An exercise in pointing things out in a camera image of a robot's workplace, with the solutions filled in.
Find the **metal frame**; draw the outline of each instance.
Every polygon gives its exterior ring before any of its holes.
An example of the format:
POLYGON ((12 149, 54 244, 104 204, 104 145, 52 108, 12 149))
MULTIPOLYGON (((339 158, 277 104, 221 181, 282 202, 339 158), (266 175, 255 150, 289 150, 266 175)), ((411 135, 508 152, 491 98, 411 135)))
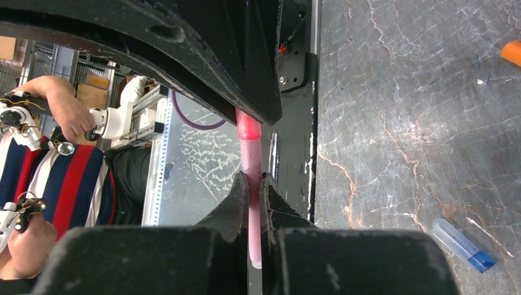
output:
POLYGON ((25 50, 25 57, 23 59, 22 73, 20 74, 20 82, 18 83, 18 86, 27 83, 31 77, 31 71, 33 70, 34 45, 35 42, 32 40, 29 40, 27 43, 27 49, 25 50))

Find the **test tube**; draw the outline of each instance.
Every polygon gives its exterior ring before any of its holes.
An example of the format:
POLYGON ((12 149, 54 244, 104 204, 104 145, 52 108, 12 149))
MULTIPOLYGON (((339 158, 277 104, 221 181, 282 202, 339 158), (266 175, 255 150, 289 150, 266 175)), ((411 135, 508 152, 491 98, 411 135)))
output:
POLYGON ((448 221, 437 218, 433 222, 433 235, 447 246, 461 260, 468 261, 479 272, 484 273, 496 262, 480 248, 474 245, 448 221))
POLYGON ((251 265, 262 268, 261 249, 261 208, 259 192, 261 190, 261 125, 241 110, 236 110, 237 133, 241 144, 241 161, 243 172, 248 180, 248 253, 251 265))

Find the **human hand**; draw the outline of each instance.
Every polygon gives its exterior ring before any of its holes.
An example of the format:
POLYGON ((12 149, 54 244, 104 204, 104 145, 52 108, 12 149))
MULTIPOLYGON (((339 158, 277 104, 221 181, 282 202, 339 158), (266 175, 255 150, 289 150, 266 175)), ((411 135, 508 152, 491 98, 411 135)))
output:
POLYGON ((14 230, 7 244, 11 253, 12 276, 30 278, 39 274, 47 263, 56 236, 56 228, 45 221, 41 213, 33 215, 24 233, 14 230))
POLYGON ((50 111, 70 143, 77 143, 76 138, 96 127, 87 107, 70 93, 54 91, 46 94, 50 111))

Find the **orange object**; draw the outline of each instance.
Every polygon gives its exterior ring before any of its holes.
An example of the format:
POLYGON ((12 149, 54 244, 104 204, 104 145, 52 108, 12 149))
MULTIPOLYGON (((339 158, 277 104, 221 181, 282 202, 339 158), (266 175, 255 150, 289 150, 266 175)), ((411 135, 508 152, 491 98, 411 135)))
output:
POLYGON ((521 66, 521 42, 511 41, 503 47, 501 57, 511 63, 521 66))

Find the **pink cap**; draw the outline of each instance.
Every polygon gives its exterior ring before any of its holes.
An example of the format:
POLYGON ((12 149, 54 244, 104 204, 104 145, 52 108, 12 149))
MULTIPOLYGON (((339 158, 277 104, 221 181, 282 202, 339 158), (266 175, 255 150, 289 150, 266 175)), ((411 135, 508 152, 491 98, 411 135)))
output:
POLYGON ((261 137, 261 123, 239 109, 235 109, 235 114, 237 115, 237 133, 240 140, 256 140, 261 137))

